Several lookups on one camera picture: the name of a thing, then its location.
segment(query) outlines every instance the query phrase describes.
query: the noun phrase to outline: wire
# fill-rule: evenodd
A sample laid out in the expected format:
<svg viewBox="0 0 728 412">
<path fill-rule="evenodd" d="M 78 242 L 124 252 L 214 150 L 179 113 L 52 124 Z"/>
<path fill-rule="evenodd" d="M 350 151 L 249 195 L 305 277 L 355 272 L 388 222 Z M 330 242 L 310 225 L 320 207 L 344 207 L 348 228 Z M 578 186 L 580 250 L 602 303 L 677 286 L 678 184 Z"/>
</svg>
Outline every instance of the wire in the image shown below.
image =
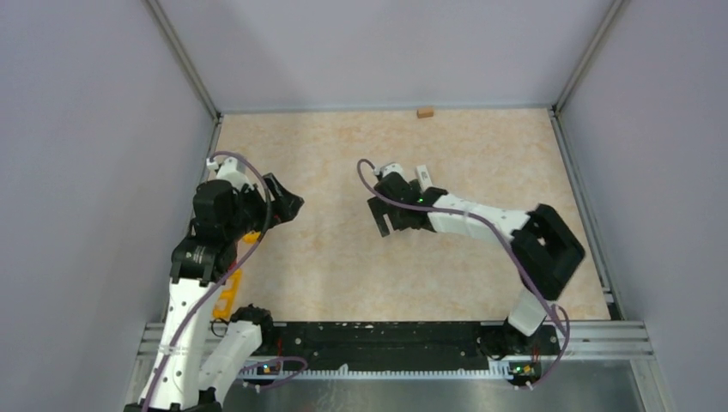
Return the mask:
<svg viewBox="0 0 728 412">
<path fill-rule="evenodd" d="M 306 369 L 308 369 L 308 362 L 305 358 L 301 358 L 300 356 L 277 356 L 276 358 L 272 358 L 263 362 L 258 362 L 255 364 L 252 364 L 248 367 L 244 367 L 240 369 L 240 373 L 255 370 L 259 367 L 264 367 L 265 365 L 272 364 L 272 363 L 280 363 L 281 369 L 280 371 L 283 371 L 283 362 L 285 361 L 292 361 L 292 362 L 299 362 L 301 364 L 301 368 L 294 373 L 291 373 L 289 376 L 287 376 L 284 379 L 275 380 L 272 384 L 264 385 L 264 386 L 254 386 L 256 389 L 259 389 L 260 391 L 268 391 L 270 389 L 275 389 L 278 386 L 285 385 L 288 382 L 291 381 L 291 379 L 295 378 L 296 376 L 300 375 L 301 373 L 305 372 Z"/>
<path fill-rule="evenodd" d="M 225 334 L 224 333 L 222 335 L 218 335 L 217 332 L 215 332 L 215 324 L 216 323 L 221 323 L 221 324 L 227 325 L 227 324 L 230 324 L 230 322 L 228 322 L 227 320 L 225 320 L 223 318 L 214 318 L 209 323 L 209 331 L 212 332 L 213 335 L 215 335 L 217 337 L 225 337 Z"/>
<path fill-rule="evenodd" d="M 228 156 L 233 157 L 240 163 L 244 164 L 247 168 L 249 168 L 252 172 L 252 174 L 255 175 L 255 177 L 260 181 L 260 184 L 263 186 L 263 190 L 265 193 L 265 203 L 267 204 L 266 210 L 265 210 L 265 221 L 263 223 L 263 228 L 260 230 L 260 236 L 258 236 L 258 240 L 251 245 L 250 249 L 247 250 L 247 252 L 243 255 L 243 257 L 240 258 L 238 263 L 234 264 L 227 273 L 221 277 L 215 284 L 212 285 L 211 288 L 208 289 L 207 292 L 198 300 L 195 302 L 195 304 L 190 308 L 190 311 L 185 315 L 185 318 L 182 319 L 182 323 L 179 324 L 179 327 L 172 335 L 172 339 L 169 340 L 168 346 L 170 348 L 174 348 L 177 345 L 177 341 L 182 336 L 182 332 L 185 330 L 185 327 L 190 323 L 192 320 L 192 317 L 195 316 L 195 313 L 202 307 L 205 301 L 207 301 L 215 292 L 217 289 L 219 289 L 225 281 L 235 273 L 237 269 L 240 268 L 247 260 L 250 258 L 250 256 L 258 249 L 258 246 L 260 246 L 261 240 L 263 240 L 263 237 L 265 236 L 266 232 L 268 232 L 268 229 L 270 228 L 270 222 L 273 219 L 273 204 L 270 200 L 270 191 L 268 190 L 268 185 L 265 184 L 265 180 L 263 179 L 263 176 L 260 174 L 260 172 L 248 161 L 246 158 L 241 156 L 240 154 L 228 152 L 228 151 L 218 151 L 214 152 L 210 159 L 215 158 L 216 156 Z M 157 388 L 157 385 L 159 384 L 159 381 L 161 379 L 162 371 L 165 370 L 167 367 L 167 363 L 169 362 L 169 353 L 164 354 L 161 357 L 159 366 L 156 367 L 156 369 L 152 372 L 152 380 L 149 382 L 149 389 L 147 390 L 146 397 L 144 398 L 144 403 L 142 404 L 142 411 L 141 412 L 149 412 L 149 405 L 152 402 L 152 395 L 155 393 L 155 389 Z"/>
<path fill-rule="evenodd" d="M 554 363 L 551 364 L 551 367 L 549 370 L 542 375 L 542 377 L 538 380 L 541 381 L 544 377 L 549 376 L 551 373 L 551 370 L 554 369 L 555 365 L 561 360 L 561 357 L 564 355 L 567 349 L 567 345 L 569 342 L 569 334 L 571 332 L 571 326 L 568 324 L 568 315 L 566 310 L 564 310 L 563 307 L 558 306 L 557 304 L 554 304 L 552 306 L 549 305 L 549 302 L 544 299 L 543 295 L 538 291 L 538 288 L 536 287 L 536 284 L 533 282 L 531 277 L 528 275 L 528 272 L 524 269 L 523 265 L 519 261 L 519 259 L 516 257 L 516 255 L 513 253 L 513 250 L 511 249 L 511 246 L 508 244 L 508 241 L 506 240 L 506 237 L 503 236 L 500 230 L 498 230 L 495 225 L 489 221 L 488 219 L 470 212 L 463 212 L 463 210 L 457 210 L 457 209 L 449 209 L 449 208 L 435 208 L 432 206 L 415 206 L 413 204 L 407 204 L 398 202 L 396 200 L 392 200 L 389 197 L 386 197 L 376 191 L 364 178 L 364 172 L 361 171 L 361 165 L 366 164 L 367 166 L 371 167 L 372 170 L 376 170 L 376 166 L 370 161 L 369 159 L 359 159 L 359 161 L 356 162 L 356 171 L 359 173 L 359 179 L 361 180 L 361 183 L 364 185 L 364 187 L 367 188 L 368 191 L 372 192 L 373 195 L 384 201 L 385 203 L 389 203 L 392 206 L 397 206 L 401 209 L 409 209 L 414 210 L 417 212 L 425 212 L 425 213 L 447 213 L 450 215 L 466 215 L 468 217 L 471 217 L 479 222 L 481 222 L 483 225 L 485 225 L 488 229 L 490 229 L 491 232 L 493 232 L 493 235 L 498 239 L 498 242 L 501 246 L 503 246 L 503 250 L 506 251 L 508 256 L 513 261 L 513 264 L 516 266 L 516 269 L 519 272 L 519 275 L 523 282 L 525 283 L 526 287 L 536 296 L 536 299 L 538 300 L 538 303 L 541 304 L 541 307 L 543 307 L 544 311 L 546 311 L 546 314 L 549 316 L 552 322 L 554 322 L 554 325 L 556 326 L 556 329 L 558 329 L 562 335 L 564 336 L 564 344 L 561 347 L 561 351 L 559 352 L 558 356 L 556 356 L 556 360 L 554 360 Z M 556 313 L 556 308 L 561 311 L 561 313 L 564 315 L 564 321 L 566 323 L 566 326 L 564 326 L 564 323 L 561 322 L 559 319 L 558 314 Z"/>
</svg>

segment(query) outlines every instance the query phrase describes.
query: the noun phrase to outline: yellow object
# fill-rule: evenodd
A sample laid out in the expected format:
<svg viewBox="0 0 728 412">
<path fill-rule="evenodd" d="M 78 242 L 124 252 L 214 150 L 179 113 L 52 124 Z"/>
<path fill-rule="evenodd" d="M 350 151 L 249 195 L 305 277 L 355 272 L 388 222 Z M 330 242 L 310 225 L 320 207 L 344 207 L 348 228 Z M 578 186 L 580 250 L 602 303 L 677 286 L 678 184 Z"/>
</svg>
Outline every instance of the yellow object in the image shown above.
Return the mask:
<svg viewBox="0 0 728 412">
<path fill-rule="evenodd" d="M 243 241 L 246 242 L 248 245 L 252 245 L 253 243 L 258 241 L 259 237 L 260 232 L 250 232 L 246 233 L 245 236 L 243 236 Z"/>
<path fill-rule="evenodd" d="M 220 294 L 220 298 L 212 309 L 212 318 L 230 319 L 233 311 L 233 303 L 235 302 L 235 295 L 238 294 L 238 286 L 242 277 L 243 270 L 238 269 L 227 279 L 227 285 L 225 285 L 225 289 Z"/>
</svg>

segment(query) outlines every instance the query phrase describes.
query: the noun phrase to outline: white wall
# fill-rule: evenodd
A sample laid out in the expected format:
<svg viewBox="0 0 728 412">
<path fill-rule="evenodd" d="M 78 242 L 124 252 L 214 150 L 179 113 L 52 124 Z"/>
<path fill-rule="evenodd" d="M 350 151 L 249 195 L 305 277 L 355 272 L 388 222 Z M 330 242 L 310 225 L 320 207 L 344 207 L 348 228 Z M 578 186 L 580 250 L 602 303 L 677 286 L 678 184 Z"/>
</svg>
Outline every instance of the white wall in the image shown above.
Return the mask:
<svg viewBox="0 0 728 412">
<path fill-rule="evenodd" d="M 728 3 L 631 2 L 565 129 L 678 410 L 725 410 Z"/>
<path fill-rule="evenodd" d="M 0 410 L 121 410 L 211 122 L 140 1 L 0 7 Z"/>
<path fill-rule="evenodd" d="M 162 0 L 223 112 L 546 106 L 610 0 Z"/>
</svg>

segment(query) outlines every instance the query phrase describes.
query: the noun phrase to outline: small brown block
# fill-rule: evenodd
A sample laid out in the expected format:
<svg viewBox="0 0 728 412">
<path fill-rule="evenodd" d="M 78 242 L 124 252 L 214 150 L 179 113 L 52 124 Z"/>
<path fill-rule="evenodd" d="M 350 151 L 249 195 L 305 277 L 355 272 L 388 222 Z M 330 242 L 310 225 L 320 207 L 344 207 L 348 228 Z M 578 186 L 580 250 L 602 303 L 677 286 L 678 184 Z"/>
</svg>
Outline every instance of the small brown block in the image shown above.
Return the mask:
<svg viewBox="0 0 728 412">
<path fill-rule="evenodd" d="M 434 116 L 434 107 L 420 107 L 417 109 L 417 118 L 431 118 Z"/>
</svg>

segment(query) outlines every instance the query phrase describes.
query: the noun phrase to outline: metal frame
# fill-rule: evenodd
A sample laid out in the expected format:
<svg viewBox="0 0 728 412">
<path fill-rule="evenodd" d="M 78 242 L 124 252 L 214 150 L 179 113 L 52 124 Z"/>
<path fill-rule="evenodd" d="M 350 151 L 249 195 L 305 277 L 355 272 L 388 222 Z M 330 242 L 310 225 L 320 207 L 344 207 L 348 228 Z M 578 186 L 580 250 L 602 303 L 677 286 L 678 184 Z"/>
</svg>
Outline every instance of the metal frame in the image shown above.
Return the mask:
<svg viewBox="0 0 728 412">
<path fill-rule="evenodd" d="M 210 138 L 208 155 L 210 155 L 217 144 L 222 125 L 222 115 L 217 110 L 212 98 L 203 84 L 189 55 L 183 47 L 173 24 L 167 18 L 159 0 L 142 0 L 147 6 L 150 15 L 165 38 L 170 51 L 175 56 L 180 69 L 185 74 L 192 89 L 202 102 L 205 110 L 214 121 L 214 131 Z M 561 156 L 567 170 L 567 176 L 573 189 L 579 213 L 584 224 L 586 236 L 591 247 L 592 256 L 597 266 L 597 271 L 604 286 L 604 297 L 609 304 L 620 302 L 619 291 L 610 280 L 609 259 L 602 247 L 603 241 L 600 238 L 598 222 L 592 213 L 590 197 L 581 180 L 579 166 L 573 155 L 573 150 L 568 136 L 561 124 L 561 115 L 567 106 L 573 92 L 579 86 L 586 72 L 591 67 L 594 58 L 604 44 L 606 36 L 613 28 L 618 17 L 622 14 L 628 0 L 614 0 L 608 12 L 600 23 L 593 39 L 586 47 L 582 58 L 570 75 L 565 88 L 561 91 L 558 100 L 549 109 L 549 117 L 554 128 L 556 141 L 561 151 Z M 204 169 L 201 180 L 207 178 L 207 170 Z M 482 322 L 483 324 L 500 324 L 500 322 Z M 639 390 L 642 403 L 646 412 L 672 411 L 675 410 L 669 392 L 660 374 L 652 345 L 647 335 L 645 325 L 641 321 L 573 321 L 572 341 L 570 350 L 562 361 L 565 362 L 589 362 L 594 367 L 603 365 L 605 361 L 629 361 L 632 367 L 635 384 Z M 127 392 L 127 403 L 136 401 L 136 396 L 141 392 L 145 380 L 151 372 L 163 324 L 148 324 L 136 356 L 130 387 Z M 209 353 L 220 341 L 220 338 L 211 332 L 200 350 Z M 553 356 L 543 357 L 545 360 L 553 359 Z M 509 361 L 525 361 L 519 357 L 509 357 Z M 365 373 L 357 375 L 347 370 L 318 371 L 315 373 L 302 373 L 298 379 L 492 379 L 498 375 L 499 365 L 494 362 L 494 370 L 474 371 L 473 373 Z"/>
</svg>

